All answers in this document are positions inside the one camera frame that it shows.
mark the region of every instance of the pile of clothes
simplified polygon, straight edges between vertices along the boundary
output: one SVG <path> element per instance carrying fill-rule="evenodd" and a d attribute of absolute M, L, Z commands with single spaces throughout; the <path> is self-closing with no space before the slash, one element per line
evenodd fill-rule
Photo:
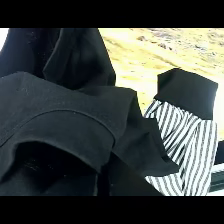
<path fill-rule="evenodd" d="M 0 195 L 207 194 L 217 83 L 160 74 L 142 116 L 96 28 L 10 28 L 0 77 Z"/>

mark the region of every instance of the striped fabric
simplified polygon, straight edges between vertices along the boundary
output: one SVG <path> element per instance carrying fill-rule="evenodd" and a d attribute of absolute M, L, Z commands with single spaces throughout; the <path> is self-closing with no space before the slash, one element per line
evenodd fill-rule
<path fill-rule="evenodd" d="M 167 102 L 154 100 L 145 113 L 158 121 L 168 156 L 179 173 L 145 179 L 166 196 L 206 195 L 217 150 L 217 125 Z"/>

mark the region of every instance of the wooden floor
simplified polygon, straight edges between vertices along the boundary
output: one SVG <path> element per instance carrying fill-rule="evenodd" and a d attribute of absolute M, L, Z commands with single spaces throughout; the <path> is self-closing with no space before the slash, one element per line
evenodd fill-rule
<path fill-rule="evenodd" d="M 142 113 L 157 93 L 157 75 L 179 67 L 219 83 L 214 120 L 224 139 L 224 30 L 100 28 L 117 86 L 138 92 Z"/>

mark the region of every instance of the striped garment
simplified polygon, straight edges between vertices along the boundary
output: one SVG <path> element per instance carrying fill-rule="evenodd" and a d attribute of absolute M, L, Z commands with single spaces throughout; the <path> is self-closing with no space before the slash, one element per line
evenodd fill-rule
<path fill-rule="evenodd" d="M 145 113 L 156 118 L 168 156 L 179 173 L 145 179 L 167 196 L 206 195 L 217 150 L 217 125 L 167 102 L 154 100 Z"/>

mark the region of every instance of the black and white striped cloth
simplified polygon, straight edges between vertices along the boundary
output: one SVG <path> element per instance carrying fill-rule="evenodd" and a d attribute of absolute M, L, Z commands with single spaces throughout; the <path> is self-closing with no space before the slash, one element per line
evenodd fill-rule
<path fill-rule="evenodd" d="M 154 100 L 145 113 L 156 118 L 168 156 L 179 173 L 145 179 L 166 196 L 206 195 L 217 150 L 217 125 L 167 102 Z"/>

